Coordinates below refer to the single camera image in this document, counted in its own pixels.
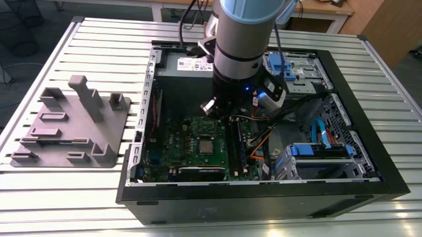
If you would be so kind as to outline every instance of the green motherboard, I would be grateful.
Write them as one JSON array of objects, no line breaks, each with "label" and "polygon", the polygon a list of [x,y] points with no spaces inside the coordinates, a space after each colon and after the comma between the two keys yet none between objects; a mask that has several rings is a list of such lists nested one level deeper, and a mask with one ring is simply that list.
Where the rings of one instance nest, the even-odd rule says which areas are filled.
[{"label": "green motherboard", "polygon": [[[251,122],[241,121],[240,129],[241,138],[247,141],[252,136]],[[225,126],[220,121],[204,117],[168,119],[161,143],[160,151],[148,151],[147,182],[176,182],[172,180],[176,168],[195,166],[224,168],[223,181],[259,179],[259,164],[255,161],[249,162],[243,173],[231,172]]]}]

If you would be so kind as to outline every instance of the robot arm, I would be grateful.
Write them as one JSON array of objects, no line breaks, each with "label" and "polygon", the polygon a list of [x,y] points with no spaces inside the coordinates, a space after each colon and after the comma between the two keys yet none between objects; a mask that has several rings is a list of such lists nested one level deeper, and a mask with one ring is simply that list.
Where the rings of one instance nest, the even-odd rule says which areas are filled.
[{"label": "robot arm", "polygon": [[213,4],[217,33],[199,43],[213,62],[212,101],[201,105],[207,116],[219,118],[229,114],[252,93],[260,95],[267,109],[282,107],[283,77],[273,78],[265,71],[263,55],[273,24],[287,22],[296,3],[298,0],[220,0]]}]

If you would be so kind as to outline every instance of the blue led light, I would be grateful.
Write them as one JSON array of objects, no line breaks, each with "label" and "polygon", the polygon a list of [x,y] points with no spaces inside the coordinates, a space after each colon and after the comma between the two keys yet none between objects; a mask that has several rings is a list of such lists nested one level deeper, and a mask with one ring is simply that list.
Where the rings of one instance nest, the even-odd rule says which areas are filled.
[{"label": "blue led light", "polygon": [[264,93],[264,92],[259,93],[259,95],[257,95],[257,99],[260,99],[264,95],[265,95],[265,93]]}]

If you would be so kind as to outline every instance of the wooden cabinet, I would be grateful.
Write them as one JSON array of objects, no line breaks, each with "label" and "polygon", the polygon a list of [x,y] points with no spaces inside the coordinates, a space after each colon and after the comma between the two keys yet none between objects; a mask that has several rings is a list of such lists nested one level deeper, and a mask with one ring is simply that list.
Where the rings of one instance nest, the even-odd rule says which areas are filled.
[{"label": "wooden cabinet", "polygon": [[347,0],[355,11],[340,34],[364,35],[394,68],[422,40],[422,0]]}]

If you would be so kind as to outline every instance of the slotted metal surface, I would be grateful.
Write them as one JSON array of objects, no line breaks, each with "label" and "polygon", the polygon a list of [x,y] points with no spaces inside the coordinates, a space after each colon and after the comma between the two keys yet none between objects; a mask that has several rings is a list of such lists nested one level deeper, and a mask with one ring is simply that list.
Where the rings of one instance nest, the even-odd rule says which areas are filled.
[{"label": "slotted metal surface", "polygon": [[[183,34],[204,37],[203,28]],[[269,45],[275,46],[275,35]],[[330,50],[367,117],[378,131],[411,193],[331,219],[177,226],[143,226],[124,206],[115,204],[123,158],[111,169],[14,168],[9,154],[41,107],[42,88],[66,86],[72,74],[85,75],[100,95],[131,97],[120,155],[133,136],[136,109],[151,40],[177,41],[177,25],[85,18],[71,23],[33,86],[0,135],[0,235],[77,236],[410,236],[422,233],[422,123],[419,108],[371,46],[355,36],[282,32],[284,47]]]}]

